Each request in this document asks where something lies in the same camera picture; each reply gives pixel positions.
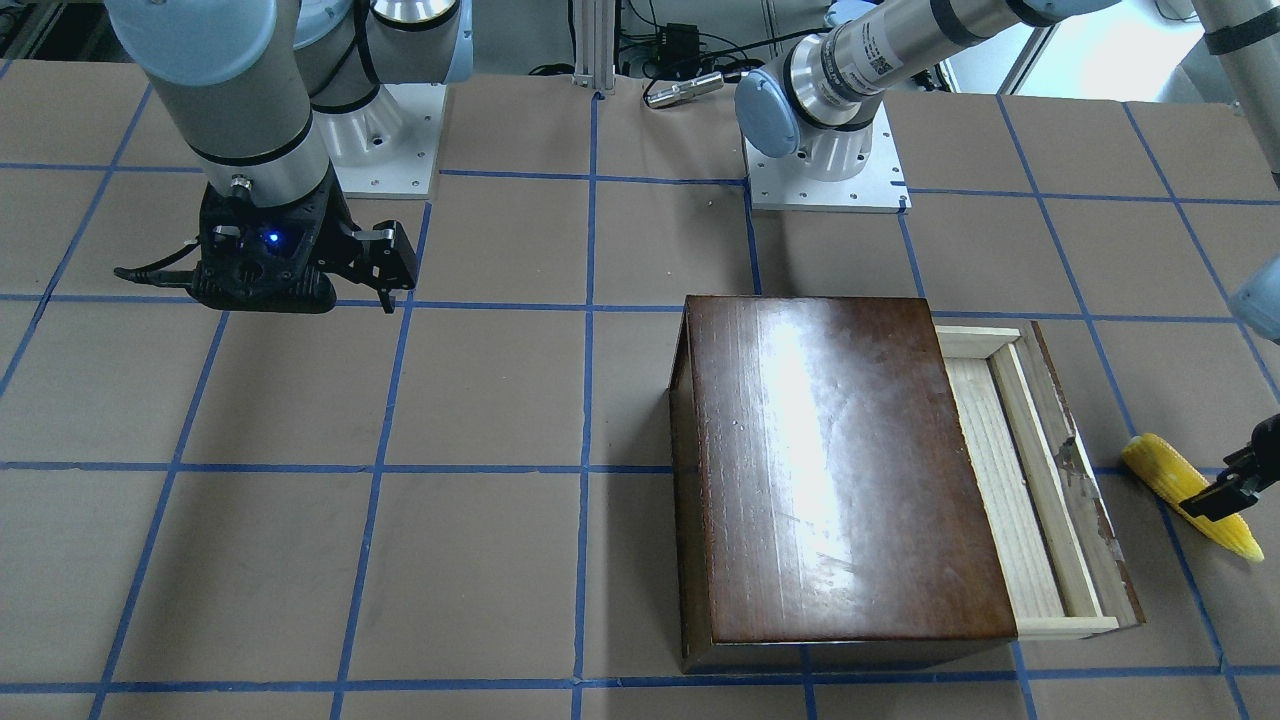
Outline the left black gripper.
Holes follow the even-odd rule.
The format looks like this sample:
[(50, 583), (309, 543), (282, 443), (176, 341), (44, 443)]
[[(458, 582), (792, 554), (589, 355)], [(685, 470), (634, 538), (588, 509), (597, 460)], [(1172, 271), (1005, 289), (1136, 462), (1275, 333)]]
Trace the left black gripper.
[(1213, 484), (1183, 500), (1189, 518), (1221, 521), (1258, 501), (1257, 492), (1279, 482), (1279, 414), (1260, 421), (1249, 445), (1222, 459), (1224, 469)]

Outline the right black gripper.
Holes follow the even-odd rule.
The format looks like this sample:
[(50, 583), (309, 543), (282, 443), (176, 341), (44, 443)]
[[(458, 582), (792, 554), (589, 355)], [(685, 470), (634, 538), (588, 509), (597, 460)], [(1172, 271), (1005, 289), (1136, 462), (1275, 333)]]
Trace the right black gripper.
[[(223, 311), (329, 313), (337, 292), (311, 261), (314, 250), (339, 236), (348, 219), (337, 200), (337, 174), (326, 167), (306, 195), (274, 208), (260, 208), (260, 181), (239, 168), (228, 195), (206, 188), (198, 217), (200, 260), (188, 293)], [(340, 275), (375, 291), (381, 310), (396, 311), (396, 291), (416, 288), (419, 259), (399, 222), (380, 222), (346, 234), (347, 259)]]

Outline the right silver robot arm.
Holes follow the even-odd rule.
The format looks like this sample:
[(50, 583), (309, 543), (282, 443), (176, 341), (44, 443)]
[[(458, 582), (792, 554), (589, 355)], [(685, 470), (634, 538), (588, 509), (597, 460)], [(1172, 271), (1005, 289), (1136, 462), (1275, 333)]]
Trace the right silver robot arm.
[(369, 229), (342, 186), (424, 193), (438, 128), (397, 90), (442, 91), (474, 69), (468, 1), (109, 1), (124, 50), (154, 86), (207, 183), (196, 236), (115, 275), (206, 307), (328, 313), (333, 278), (384, 313), (419, 260), (396, 220)]

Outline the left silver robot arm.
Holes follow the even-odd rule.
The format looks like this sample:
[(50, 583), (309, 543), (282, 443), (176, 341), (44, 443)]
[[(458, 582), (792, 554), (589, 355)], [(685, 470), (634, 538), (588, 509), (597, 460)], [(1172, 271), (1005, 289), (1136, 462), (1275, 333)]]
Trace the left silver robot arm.
[[(881, 95), (901, 79), (993, 38), (1015, 24), (1052, 28), (1119, 1), (883, 1), (782, 59), (748, 72), (735, 91), (744, 138), (768, 158), (809, 159), (841, 133), (869, 126)], [(1267, 158), (1277, 187), (1277, 1), (1190, 1)], [(1229, 300), (1231, 314), (1277, 345), (1277, 255)], [(1220, 521), (1257, 503), (1277, 483), (1277, 415), (1258, 423), (1228, 455), (1217, 479), (1188, 498), (1167, 500), (1188, 518)]]

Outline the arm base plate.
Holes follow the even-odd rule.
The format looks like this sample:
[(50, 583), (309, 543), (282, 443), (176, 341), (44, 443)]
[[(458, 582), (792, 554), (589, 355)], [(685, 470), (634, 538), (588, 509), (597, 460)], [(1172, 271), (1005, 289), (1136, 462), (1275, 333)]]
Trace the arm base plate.
[(430, 199), (447, 96), (445, 85), (384, 85), (364, 108), (316, 111), (316, 129), (346, 196)]
[(879, 97), (867, 105), (876, 111), (869, 126), (849, 132), (804, 126), (799, 151), (785, 158), (769, 158), (744, 140), (753, 205), (778, 211), (909, 211), (888, 113)]

